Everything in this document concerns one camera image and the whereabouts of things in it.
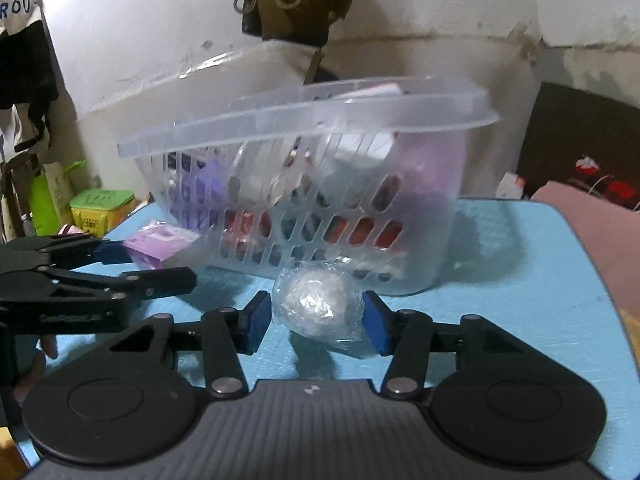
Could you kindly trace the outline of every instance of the blue tabletop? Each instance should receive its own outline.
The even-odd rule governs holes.
[[[136,213],[111,234],[127,237],[150,218],[163,218],[157,205]],[[81,270],[117,275],[133,264],[95,264]],[[207,269],[188,296],[149,302],[135,313],[143,319],[171,313],[176,322],[200,319],[222,306],[242,308],[273,282],[220,269]],[[632,480],[640,472],[640,383],[628,340],[600,277],[562,216],[532,202],[460,200],[449,257],[438,287],[402,298],[386,298],[394,310],[413,308],[437,322],[460,322],[475,313],[493,321],[594,384],[607,404],[607,425],[591,463],[611,480]],[[108,336],[60,336],[60,357],[77,356]],[[258,378],[369,378],[380,387],[390,358],[374,354],[368,342],[351,355],[289,333],[272,324],[260,349],[241,356],[250,386]],[[181,354],[178,369],[203,386],[197,354]],[[427,379],[438,383],[454,371],[453,355],[434,354]],[[32,463],[33,447],[21,443]]]

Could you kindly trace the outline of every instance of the plastic basket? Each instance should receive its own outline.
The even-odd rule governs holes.
[[[399,95],[341,98],[396,83]],[[382,294],[434,283],[466,133],[497,121],[464,80],[376,78],[279,89],[121,142],[210,264],[268,278],[329,260]]]

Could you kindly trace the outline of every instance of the pink surface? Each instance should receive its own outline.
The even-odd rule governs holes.
[[[640,214],[553,181],[532,200],[550,204],[564,215],[593,259],[613,303],[640,317]]]

